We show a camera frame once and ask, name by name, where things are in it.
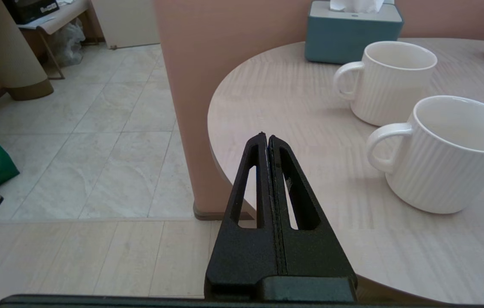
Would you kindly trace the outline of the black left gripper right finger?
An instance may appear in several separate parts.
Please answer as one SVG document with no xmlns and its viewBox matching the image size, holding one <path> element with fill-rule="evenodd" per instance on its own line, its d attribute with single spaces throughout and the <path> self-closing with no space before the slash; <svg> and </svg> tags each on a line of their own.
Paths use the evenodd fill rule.
<svg viewBox="0 0 484 308">
<path fill-rule="evenodd" d="M 269 138 L 269 160 L 281 273 L 356 279 L 293 150 L 275 135 Z"/>
</svg>

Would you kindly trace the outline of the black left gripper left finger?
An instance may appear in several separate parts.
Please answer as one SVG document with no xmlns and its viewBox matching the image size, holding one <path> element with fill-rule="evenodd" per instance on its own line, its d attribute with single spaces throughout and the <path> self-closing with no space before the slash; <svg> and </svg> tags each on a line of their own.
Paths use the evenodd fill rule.
<svg viewBox="0 0 484 308">
<path fill-rule="evenodd" d="M 250 169 L 256 168 L 257 226 L 242 228 L 242 212 Z M 250 138 L 228 199 L 205 275 L 206 299 L 250 299 L 261 279 L 278 273 L 275 227 L 268 166 L 267 137 Z"/>
</svg>

